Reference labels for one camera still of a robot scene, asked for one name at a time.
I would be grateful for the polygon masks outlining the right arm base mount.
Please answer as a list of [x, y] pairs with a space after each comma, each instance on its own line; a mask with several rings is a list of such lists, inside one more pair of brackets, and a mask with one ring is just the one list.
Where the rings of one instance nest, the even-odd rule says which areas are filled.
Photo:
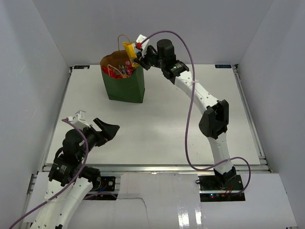
[[199, 176], [195, 183], [199, 186], [201, 202], [234, 202], [245, 201], [244, 193], [239, 193], [243, 188], [240, 175], [237, 175], [226, 184], [216, 176]]

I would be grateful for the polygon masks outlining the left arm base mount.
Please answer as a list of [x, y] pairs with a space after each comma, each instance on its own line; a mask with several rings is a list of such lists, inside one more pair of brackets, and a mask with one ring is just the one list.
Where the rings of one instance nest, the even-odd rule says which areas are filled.
[[115, 185], [116, 185], [115, 176], [102, 176], [101, 180], [100, 180], [100, 186], [96, 189], [93, 189], [93, 191], [91, 191], [86, 196], [90, 196], [93, 193], [98, 193], [98, 192], [110, 192], [110, 193], [113, 193], [113, 195], [115, 197], [110, 194], [99, 194], [99, 195], [90, 197], [89, 200], [115, 200], [117, 197], [117, 194], [114, 193]]

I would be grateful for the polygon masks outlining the large red snack bag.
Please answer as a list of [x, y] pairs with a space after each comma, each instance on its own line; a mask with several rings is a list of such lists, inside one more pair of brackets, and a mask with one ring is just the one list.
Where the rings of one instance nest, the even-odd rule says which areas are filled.
[[128, 74], [122, 74], [119, 69], [114, 68], [113, 66], [102, 66], [102, 72], [107, 74], [113, 79], [123, 79], [123, 78], [129, 78], [130, 76]]

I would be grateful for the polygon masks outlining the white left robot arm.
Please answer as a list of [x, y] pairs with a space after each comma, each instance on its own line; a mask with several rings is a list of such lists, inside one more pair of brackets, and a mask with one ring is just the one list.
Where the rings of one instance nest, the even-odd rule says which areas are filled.
[[101, 185], [98, 169], [86, 165], [89, 152], [112, 140], [120, 127], [94, 119], [100, 128], [95, 130], [84, 119], [69, 117], [63, 122], [72, 126], [65, 134], [62, 147], [48, 175], [47, 190], [43, 206], [38, 209], [32, 229], [65, 229], [76, 209], [90, 191]]

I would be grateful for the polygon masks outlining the yellow snack packet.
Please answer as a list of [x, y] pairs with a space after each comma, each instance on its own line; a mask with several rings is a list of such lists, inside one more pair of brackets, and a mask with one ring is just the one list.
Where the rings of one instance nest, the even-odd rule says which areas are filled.
[[130, 62], [134, 68], [138, 67], [139, 64], [135, 61], [137, 59], [137, 49], [136, 42], [123, 42], [123, 47], [126, 50], [126, 53], [130, 59]]

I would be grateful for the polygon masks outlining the pink snack packet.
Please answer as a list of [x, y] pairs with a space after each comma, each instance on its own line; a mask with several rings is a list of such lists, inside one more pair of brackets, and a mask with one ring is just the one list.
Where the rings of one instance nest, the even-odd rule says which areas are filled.
[[129, 76], [131, 76], [133, 74], [134, 67], [133, 67], [130, 60], [127, 60], [127, 59], [125, 60], [125, 69], [126, 69], [126, 72]]

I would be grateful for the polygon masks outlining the grey foil snack packet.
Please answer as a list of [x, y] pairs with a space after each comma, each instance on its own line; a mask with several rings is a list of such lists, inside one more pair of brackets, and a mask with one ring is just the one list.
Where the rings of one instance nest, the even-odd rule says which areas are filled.
[[119, 65], [119, 70], [120, 70], [120, 72], [121, 72], [122, 74], [127, 74], [126, 68], [125, 68], [124, 65]]

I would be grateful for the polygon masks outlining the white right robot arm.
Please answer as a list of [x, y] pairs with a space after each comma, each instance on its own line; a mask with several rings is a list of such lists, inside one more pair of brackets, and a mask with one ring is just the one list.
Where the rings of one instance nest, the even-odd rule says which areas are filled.
[[202, 118], [198, 124], [201, 133], [207, 137], [214, 159], [215, 184], [220, 190], [227, 190], [236, 176], [236, 169], [230, 160], [227, 146], [229, 104], [218, 100], [194, 79], [185, 63], [176, 58], [174, 46], [169, 39], [157, 42], [154, 48], [149, 39], [140, 35], [135, 41], [134, 60], [144, 69], [161, 69], [164, 77], [181, 89], [199, 109]]

